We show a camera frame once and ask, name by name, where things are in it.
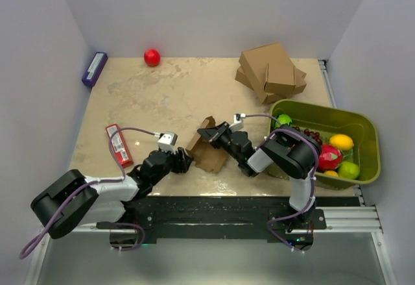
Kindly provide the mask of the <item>brown cardboard box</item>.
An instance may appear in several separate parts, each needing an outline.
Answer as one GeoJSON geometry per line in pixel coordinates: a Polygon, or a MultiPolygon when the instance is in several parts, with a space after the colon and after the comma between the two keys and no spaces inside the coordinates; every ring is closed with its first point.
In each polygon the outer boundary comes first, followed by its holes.
{"type": "Polygon", "coordinates": [[[229,157],[226,151],[215,149],[197,132],[185,150],[193,157],[195,166],[208,173],[219,173],[229,157]]]}

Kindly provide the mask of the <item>green plastic tub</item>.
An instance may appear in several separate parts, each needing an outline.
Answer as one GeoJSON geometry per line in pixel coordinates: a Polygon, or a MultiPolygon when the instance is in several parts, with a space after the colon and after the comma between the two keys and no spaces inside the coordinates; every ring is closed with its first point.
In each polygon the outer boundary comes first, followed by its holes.
{"type": "Polygon", "coordinates": [[[352,180],[328,176],[319,171],[316,173],[317,186],[341,191],[369,184],[378,178],[381,171],[378,133],[374,124],[364,115],[288,99],[274,103],[270,114],[274,117],[288,115],[292,119],[292,126],[320,133],[324,143],[328,143],[335,134],[345,134],[353,140],[352,150],[346,151],[344,156],[347,162],[359,166],[359,176],[352,180]]]}

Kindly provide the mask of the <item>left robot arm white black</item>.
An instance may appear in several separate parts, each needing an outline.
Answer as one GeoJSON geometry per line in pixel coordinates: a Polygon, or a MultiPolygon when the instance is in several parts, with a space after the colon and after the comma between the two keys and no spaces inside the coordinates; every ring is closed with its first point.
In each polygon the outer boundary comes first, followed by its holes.
{"type": "Polygon", "coordinates": [[[134,212],[125,203],[146,197],[169,173],[187,173],[192,161],[179,147],[173,152],[151,152],[124,178],[100,179],[72,169],[35,197],[30,207],[53,239],[87,223],[109,222],[127,228],[134,222],[134,212]]]}

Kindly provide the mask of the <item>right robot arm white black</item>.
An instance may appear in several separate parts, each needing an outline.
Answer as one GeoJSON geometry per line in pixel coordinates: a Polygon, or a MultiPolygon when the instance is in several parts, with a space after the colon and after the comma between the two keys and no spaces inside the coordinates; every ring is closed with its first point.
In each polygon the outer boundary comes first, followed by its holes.
{"type": "Polygon", "coordinates": [[[226,122],[197,133],[210,146],[228,153],[247,177],[255,177],[273,164],[281,168],[290,180],[290,212],[289,216],[275,216],[270,225],[280,222],[290,229],[308,227],[315,209],[315,173],[322,152],[318,143],[287,125],[277,128],[257,147],[245,131],[233,130],[226,122]]]}

